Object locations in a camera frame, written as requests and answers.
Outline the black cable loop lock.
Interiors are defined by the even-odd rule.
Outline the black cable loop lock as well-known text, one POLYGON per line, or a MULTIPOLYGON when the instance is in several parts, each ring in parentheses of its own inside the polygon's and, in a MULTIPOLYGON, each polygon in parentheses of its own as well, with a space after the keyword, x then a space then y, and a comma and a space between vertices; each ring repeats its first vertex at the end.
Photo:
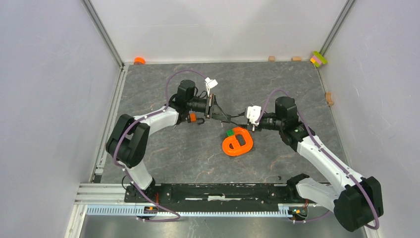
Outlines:
POLYGON ((234 115, 234 116, 231 116, 230 117, 230 123, 232 123, 232 124, 234 124, 234 125, 236 125, 236 126, 239 126, 239 127, 243 127, 243 128, 245 128, 246 126, 247 126, 247 123, 239 123, 239 122, 235 122, 233 119, 235 119, 235 118, 243 118, 244 117, 244 115, 245 115, 245 113, 244 112, 242 112, 242 113, 239 113, 239 114, 237 114, 237 115, 234 115))

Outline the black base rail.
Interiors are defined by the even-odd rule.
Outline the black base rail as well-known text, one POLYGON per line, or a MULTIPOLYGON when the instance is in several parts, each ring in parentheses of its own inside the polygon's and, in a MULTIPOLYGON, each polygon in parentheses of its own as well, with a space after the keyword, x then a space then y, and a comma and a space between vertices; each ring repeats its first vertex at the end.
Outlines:
POLYGON ((293 195, 282 183, 161 183, 144 191, 125 187, 126 203, 148 200, 174 212, 255 212, 275 211, 278 204, 310 204, 311 200, 293 195))

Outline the orange black padlock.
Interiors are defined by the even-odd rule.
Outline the orange black padlock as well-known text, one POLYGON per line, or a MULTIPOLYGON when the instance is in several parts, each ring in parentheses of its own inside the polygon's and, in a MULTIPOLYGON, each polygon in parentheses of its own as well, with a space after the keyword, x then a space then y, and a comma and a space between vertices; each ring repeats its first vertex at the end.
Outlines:
POLYGON ((189 113, 186 117, 187 123, 195 123, 197 125, 202 125, 205 123, 204 118, 198 118, 195 113, 189 113))

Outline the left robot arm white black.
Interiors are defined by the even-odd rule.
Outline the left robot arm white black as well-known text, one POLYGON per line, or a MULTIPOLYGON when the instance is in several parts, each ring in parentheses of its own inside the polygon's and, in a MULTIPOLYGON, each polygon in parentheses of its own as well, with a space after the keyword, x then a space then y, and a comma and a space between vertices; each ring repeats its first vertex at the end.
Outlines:
POLYGON ((197 92, 195 82, 183 80, 176 94, 162 108, 142 116, 122 114, 114 126, 105 150, 127 173, 137 188, 137 196, 144 202, 152 201, 156 195, 156 189, 151 185, 154 179, 143 162, 150 135, 187 121, 191 112, 203 113, 206 119, 231 121, 232 116, 218 105, 214 94, 199 97, 197 92))

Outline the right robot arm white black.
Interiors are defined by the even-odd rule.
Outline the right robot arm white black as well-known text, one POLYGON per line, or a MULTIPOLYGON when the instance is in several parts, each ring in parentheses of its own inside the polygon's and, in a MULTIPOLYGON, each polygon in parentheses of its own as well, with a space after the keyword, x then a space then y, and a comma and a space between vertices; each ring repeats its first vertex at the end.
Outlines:
POLYGON ((384 213, 380 182, 351 169, 331 152, 307 125, 293 98, 277 98, 273 113, 266 113, 265 107, 248 106, 245 118, 251 131, 277 131, 284 144, 327 179, 329 184, 325 185, 306 174, 292 177, 286 188, 290 201, 307 199, 321 205, 350 232, 363 226, 372 230, 379 228, 379 217, 384 213))

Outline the wooden arch piece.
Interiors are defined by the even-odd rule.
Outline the wooden arch piece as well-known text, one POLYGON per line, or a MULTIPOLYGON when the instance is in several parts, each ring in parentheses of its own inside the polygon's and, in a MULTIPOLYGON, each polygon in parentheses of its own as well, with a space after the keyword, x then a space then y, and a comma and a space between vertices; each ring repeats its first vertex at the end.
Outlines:
POLYGON ((332 99, 332 93, 331 92, 326 92, 325 93, 325 99, 326 99, 326 102, 327 102, 328 106, 331 107, 331 106, 334 105, 334 101, 332 99))

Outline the green pink brick stack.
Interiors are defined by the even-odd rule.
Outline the green pink brick stack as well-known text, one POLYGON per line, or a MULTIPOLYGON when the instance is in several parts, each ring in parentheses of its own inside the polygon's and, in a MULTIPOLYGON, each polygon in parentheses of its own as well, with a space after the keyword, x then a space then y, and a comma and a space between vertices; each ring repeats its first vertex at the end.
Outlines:
POLYGON ((318 51, 313 51, 310 62, 316 67, 319 68, 322 65, 328 64, 327 59, 321 55, 318 51))

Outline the orange cap at wall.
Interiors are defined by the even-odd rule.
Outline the orange cap at wall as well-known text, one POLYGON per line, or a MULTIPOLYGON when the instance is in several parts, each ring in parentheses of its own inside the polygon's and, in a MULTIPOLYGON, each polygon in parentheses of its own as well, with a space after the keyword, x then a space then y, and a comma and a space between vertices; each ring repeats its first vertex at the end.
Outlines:
POLYGON ((142 57, 136 57, 136 58, 134 58, 134 60, 133 60, 133 64, 134 64, 134 65, 146 64, 146 61, 145 61, 145 59, 144 59, 144 58, 142 58, 142 57))

